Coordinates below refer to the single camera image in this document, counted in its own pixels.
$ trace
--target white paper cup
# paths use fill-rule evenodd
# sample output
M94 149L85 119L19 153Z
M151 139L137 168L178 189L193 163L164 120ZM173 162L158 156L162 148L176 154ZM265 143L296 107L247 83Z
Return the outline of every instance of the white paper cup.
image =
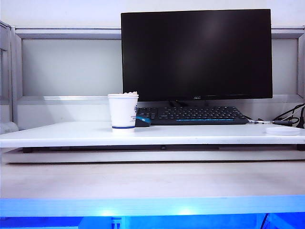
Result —
M134 131L138 98L138 94L108 94L114 132Z

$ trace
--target white shelf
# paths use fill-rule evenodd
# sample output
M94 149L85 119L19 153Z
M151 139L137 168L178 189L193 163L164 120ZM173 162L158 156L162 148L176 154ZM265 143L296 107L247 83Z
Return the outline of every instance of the white shelf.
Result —
M0 146L122 146L169 144L305 144L300 135L267 135L277 125L180 125L138 127L130 135L114 134L110 122L66 122L0 136Z

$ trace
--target black keyboard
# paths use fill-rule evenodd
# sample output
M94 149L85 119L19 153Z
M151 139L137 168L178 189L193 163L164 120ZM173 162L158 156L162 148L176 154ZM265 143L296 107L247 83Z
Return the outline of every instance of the black keyboard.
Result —
M236 125L248 119L233 106L142 107L137 116L150 118L152 125Z

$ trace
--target blue mouse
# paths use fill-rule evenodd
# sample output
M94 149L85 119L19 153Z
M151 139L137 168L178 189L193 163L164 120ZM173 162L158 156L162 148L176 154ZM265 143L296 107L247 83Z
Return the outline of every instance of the blue mouse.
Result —
M151 120L147 117L136 116L135 127L148 127L151 123Z

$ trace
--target computer monitor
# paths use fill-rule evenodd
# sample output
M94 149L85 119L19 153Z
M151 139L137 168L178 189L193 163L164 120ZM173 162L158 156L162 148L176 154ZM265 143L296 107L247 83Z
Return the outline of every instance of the computer monitor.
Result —
M124 92L139 101L272 97L270 10L122 13Z

